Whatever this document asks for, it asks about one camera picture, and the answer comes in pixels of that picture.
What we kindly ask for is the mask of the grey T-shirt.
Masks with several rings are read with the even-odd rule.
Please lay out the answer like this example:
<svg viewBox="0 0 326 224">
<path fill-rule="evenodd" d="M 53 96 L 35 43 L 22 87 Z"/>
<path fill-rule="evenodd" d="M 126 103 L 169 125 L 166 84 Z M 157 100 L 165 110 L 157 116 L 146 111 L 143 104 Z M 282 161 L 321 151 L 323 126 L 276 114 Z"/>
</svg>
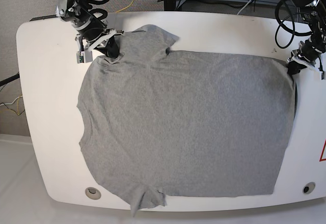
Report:
<svg viewBox="0 0 326 224">
<path fill-rule="evenodd" d="M 166 196 L 272 194 L 295 115 L 295 83 L 279 60 L 172 51 L 178 37 L 145 25 L 96 58 L 77 107 L 80 148 L 100 186 L 132 214 Z"/>
</svg>

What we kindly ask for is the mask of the black bar behind table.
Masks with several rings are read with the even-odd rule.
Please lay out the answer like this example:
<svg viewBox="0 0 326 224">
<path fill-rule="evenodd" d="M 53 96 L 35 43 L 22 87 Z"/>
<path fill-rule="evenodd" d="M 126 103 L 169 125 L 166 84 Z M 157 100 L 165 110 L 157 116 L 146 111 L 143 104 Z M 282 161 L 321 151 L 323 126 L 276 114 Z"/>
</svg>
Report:
<svg viewBox="0 0 326 224">
<path fill-rule="evenodd" d="M 37 20 L 46 20 L 46 19 L 51 19 L 51 18 L 56 18 L 56 15 L 46 15 L 46 16 L 39 16 L 39 17 L 34 17 L 30 21 L 37 21 Z"/>
</svg>

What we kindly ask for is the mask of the red warning triangle sticker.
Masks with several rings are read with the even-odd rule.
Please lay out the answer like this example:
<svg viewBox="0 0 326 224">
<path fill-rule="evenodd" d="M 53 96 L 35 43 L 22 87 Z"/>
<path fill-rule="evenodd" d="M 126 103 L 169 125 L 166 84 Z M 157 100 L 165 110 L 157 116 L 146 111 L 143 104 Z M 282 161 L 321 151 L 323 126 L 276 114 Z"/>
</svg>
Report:
<svg viewBox="0 0 326 224">
<path fill-rule="evenodd" d="M 323 149 L 320 155 L 320 159 L 319 159 L 320 162 L 326 161 L 325 148 L 326 148 L 326 141 L 324 142 Z"/>
</svg>

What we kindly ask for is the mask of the black rod at left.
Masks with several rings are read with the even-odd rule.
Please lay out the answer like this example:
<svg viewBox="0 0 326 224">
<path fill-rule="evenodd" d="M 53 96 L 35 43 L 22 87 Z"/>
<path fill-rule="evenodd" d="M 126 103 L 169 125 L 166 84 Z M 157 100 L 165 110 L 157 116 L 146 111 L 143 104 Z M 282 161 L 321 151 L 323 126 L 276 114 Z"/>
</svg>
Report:
<svg viewBox="0 0 326 224">
<path fill-rule="evenodd" d="M 15 75 L 13 75 L 13 76 L 10 76 L 10 77 L 8 77 L 8 78 L 6 78 L 6 79 L 4 79 L 4 80 L 1 80 L 1 81 L 0 81 L 0 86 L 2 87 L 2 86 L 6 85 L 6 84 L 8 84 L 8 83 L 11 83 L 11 82 L 13 82 L 13 81 L 19 79 L 19 78 L 20 78 L 20 74 L 19 74 L 19 72 L 18 72 L 17 74 L 15 74 Z"/>
</svg>

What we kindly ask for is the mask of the black table leg post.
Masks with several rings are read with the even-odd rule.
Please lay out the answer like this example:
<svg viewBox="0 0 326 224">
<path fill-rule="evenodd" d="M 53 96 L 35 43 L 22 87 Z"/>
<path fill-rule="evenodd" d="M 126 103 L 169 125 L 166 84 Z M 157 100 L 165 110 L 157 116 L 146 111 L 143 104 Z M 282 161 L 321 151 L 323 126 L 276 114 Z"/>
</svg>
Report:
<svg viewBox="0 0 326 224">
<path fill-rule="evenodd" d="M 181 11 L 182 0 L 164 0 L 164 11 Z"/>
</svg>

